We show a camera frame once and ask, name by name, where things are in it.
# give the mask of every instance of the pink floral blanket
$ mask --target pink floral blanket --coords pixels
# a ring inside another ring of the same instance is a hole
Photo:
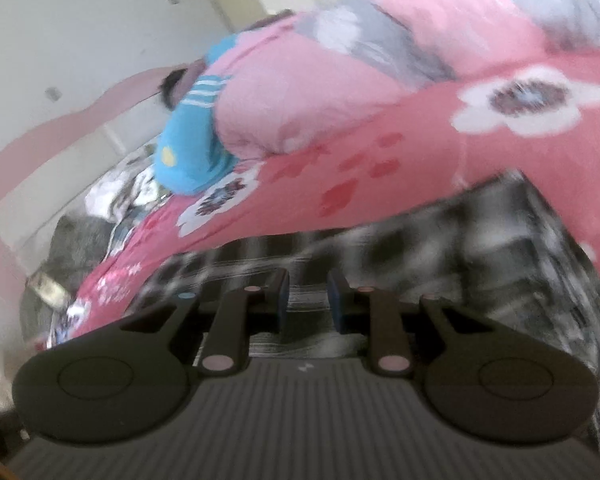
[[[600,54],[435,84],[356,129],[172,198],[85,280],[78,298],[89,315],[74,335],[122,316],[174,253],[376,221],[510,168],[539,188],[600,272]]]
[[[512,0],[339,0],[241,34],[206,73],[231,76],[216,131],[248,160],[303,150],[431,84],[542,57],[548,45]]]

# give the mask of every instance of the white flower pattern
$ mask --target white flower pattern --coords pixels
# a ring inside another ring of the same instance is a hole
[[[101,278],[96,289],[98,291],[98,304],[100,306],[111,301],[122,301],[131,292],[126,285],[126,280],[120,280],[118,276],[112,276],[110,280],[106,277]]]
[[[141,264],[135,264],[129,267],[128,273],[130,276],[135,276],[138,272],[142,270]]]
[[[350,54],[361,34],[358,17],[349,7],[323,10],[316,17],[315,39],[329,50]]]
[[[79,298],[73,302],[66,310],[67,321],[71,325],[71,329],[75,330],[89,315],[91,303],[89,301],[80,300]]]
[[[243,202],[257,187],[262,162],[254,164],[243,173],[229,173],[220,182],[207,189],[195,204],[187,207],[178,217],[180,238],[200,229],[214,216],[228,211]]]
[[[458,94],[468,106],[451,117],[465,134],[483,134],[505,125],[521,137],[566,132],[582,120],[580,108],[600,106],[600,85],[572,81],[559,70],[536,65],[471,86]]]

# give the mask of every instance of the yellow patch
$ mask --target yellow patch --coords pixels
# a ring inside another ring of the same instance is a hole
[[[173,152],[171,151],[171,148],[169,146],[165,146],[162,149],[162,153],[160,154],[160,160],[165,166],[169,166],[170,168],[173,168],[178,163],[178,161],[176,160],[176,156],[173,155]]]

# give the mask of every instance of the black and white checkered blanket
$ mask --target black and white checkered blanket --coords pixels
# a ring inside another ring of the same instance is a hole
[[[245,238],[167,260],[129,307],[135,312],[173,294],[202,301],[277,267],[290,273],[287,329],[251,340],[251,355],[341,357],[365,345],[334,332],[326,300],[328,270],[352,286],[374,285],[404,301],[437,294],[561,348],[600,382],[600,279],[536,188],[507,173],[454,198],[347,229]],[[600,402],[588,435],[600,450]]]

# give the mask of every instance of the gray cloth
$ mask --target gray cloth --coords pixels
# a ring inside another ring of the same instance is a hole
[[[354,26],[360,30],[360,36],[348,54],[393,77],[407,88],[415,91],[430,83],[448,81],[455,77],[451,67],[416,45],[408,28],[379,10],[369,0],[340,0],[329,9],[300,18],[295,31],[319,41],[316,37],[318,20],[328,16],[333,9],[352,13]]]
[[[217,300],[290,274],[287,329],[251,338],[252,356],[352,356],[365,338],[334,332],[328,270],[405,301],[459,301],[586,363],[600,384],[600,278],[531,183],[510,173],[459,196],[373,224],[236,240],[176,254],[144,284],[129,313],[177,294]],[[600,400],[587,433],[600,451]]]

